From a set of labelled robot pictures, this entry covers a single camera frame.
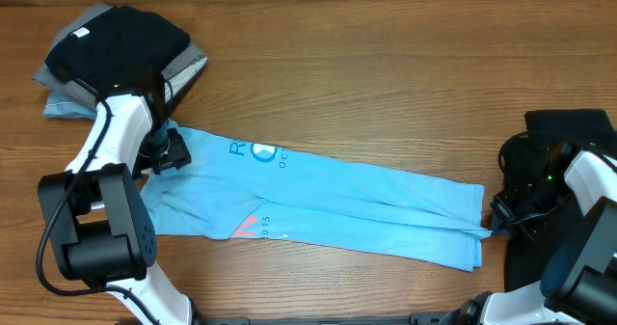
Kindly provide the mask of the light blue printed t-shirt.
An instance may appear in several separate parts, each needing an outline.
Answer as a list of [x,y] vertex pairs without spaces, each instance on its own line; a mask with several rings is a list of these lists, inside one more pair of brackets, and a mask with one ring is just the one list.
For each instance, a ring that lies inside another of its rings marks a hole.
[[151,176],[142,198],[158,233],[277,239],[482,264],[484,189],[183,127],[190,164]]

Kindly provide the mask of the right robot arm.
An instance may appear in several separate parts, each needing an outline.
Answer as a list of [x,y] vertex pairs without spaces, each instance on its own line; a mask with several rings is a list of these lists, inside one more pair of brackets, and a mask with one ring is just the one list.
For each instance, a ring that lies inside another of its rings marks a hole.
[[541,279],[470,299],[439,324],[616,325],[616,159],[583,147],[564,179],[582,223],[550,258]]

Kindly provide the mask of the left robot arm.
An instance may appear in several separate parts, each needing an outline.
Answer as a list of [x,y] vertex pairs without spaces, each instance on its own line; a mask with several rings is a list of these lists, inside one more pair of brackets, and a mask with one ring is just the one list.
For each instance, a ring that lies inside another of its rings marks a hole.
[[168,126],[166,90],[115,88],[94,97],[97,115],[83,148],[38,185],[46,223],[36,255],[40,284],[65,295],[44,275],[50,246],[64,278],[85,284],[72,296],[109,293],[143,324],[201,324],[195,303],[156,261],[155,228],[135,182],[144,170],[160,173],[191,161]]

